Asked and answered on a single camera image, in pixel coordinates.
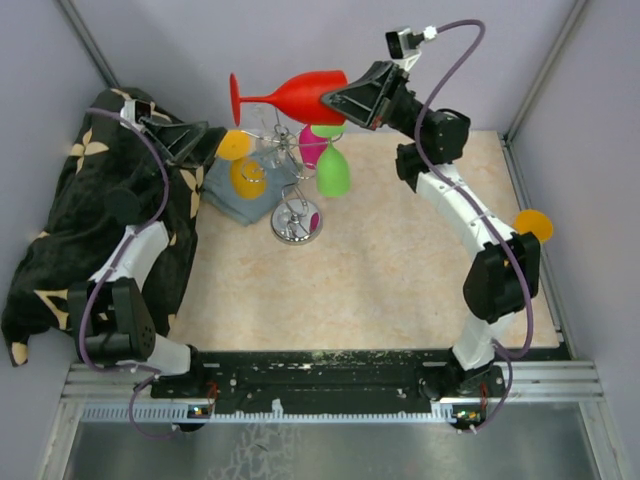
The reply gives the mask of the pink plastic wine glass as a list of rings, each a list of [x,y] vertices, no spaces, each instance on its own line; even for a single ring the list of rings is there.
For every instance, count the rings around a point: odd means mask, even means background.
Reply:
[[[311,126],[306,125],[299,134],[298,145],[303,164],[315,170],[319,157],[326,149],[327,140],[315,135]]]

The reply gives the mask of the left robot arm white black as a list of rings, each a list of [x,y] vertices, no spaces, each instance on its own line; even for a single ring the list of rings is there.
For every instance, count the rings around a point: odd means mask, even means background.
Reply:
[[[207,387],[208,373],[195,364],[196,350],[158,335],[142,296],[149,273],[170,243],[166,225],[160,220],[169,199],[169,176],[156,149],[160,141],[148,131],[154,122],[95,107],[87,112],[116,121],[141,140],[157,164],[162,198],[146,223],[125,227],[109,259],[87,283],[70,289],[70,314],[78,321],[74,331],[79,358],[96,372],[143,370],[153,380],[173,376],[176,389],[186,396],[197,396]]]

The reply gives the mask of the green plastic wine glass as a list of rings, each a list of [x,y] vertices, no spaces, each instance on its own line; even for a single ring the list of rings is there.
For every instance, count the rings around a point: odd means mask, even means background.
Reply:
[[[344,155],[335,147],[336,139],[346,130],[346,125],[313,125],[314,135],[325,139],[328,144],[316,164],[316,187],[318,192],[329,198],[345,195],[351,188],[351,174]]]

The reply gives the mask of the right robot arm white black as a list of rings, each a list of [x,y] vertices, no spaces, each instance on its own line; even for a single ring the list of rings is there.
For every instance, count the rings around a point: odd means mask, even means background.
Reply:
[[[516,313],[524,311],[526,320],[533,320],[541,245],[533,234],[519,233],[496,217],[455,167],[469,136],[469,118],[420,103],[408,80],[397,64],[376,61],[360,79],[320,101],[362,128],[387,125],[411,138],[396,149],[398,177],[432,204],[471,257],[463,284],[469,315],[446,365],[425,381],[433,398],[451,391],[466,396],[481,385]]]

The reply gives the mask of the red plastic wine glass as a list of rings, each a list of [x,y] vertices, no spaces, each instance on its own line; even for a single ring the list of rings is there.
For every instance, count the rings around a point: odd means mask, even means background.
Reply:
[[[284,82],[266,96],[241,96],[236,76],[229,76],[232,115],[236,126],[241,123],[242,103],[265,103],[289,118],[309,125],[342,125],[346,117],[324,105],[321,98],[348,84],[342,70],[305,72]]]

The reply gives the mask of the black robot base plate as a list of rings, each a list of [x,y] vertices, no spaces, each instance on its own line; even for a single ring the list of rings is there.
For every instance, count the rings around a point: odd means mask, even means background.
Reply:
[[[154,399],[212,403],[219,414],[429,413],[438,400],[499,399],[495,363],[463,370],[448,350],[201,352],[191,372],[153,382]]]

